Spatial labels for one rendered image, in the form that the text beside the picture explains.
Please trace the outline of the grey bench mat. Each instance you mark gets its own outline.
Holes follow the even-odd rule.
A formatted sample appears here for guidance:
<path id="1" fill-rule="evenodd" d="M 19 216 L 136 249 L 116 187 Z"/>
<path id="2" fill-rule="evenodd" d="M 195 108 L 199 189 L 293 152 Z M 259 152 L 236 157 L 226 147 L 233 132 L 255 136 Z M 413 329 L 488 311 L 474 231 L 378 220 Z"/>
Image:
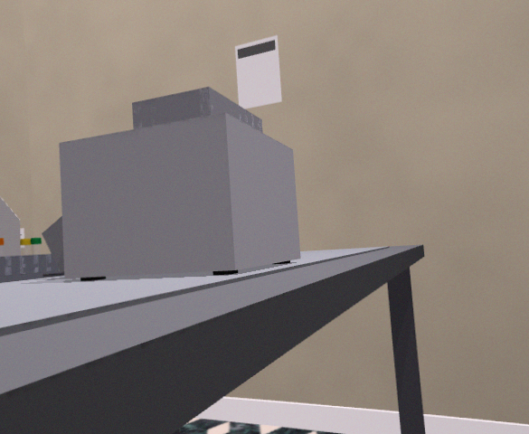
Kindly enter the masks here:
<path id="1" fill-rule="evenodd" d="M 301 259 L 290 263 L 238 269 L 231 275 L 207 271 L 4 282 L 0 283 L 0 336 L 387 248 L 300 251 Z"/>

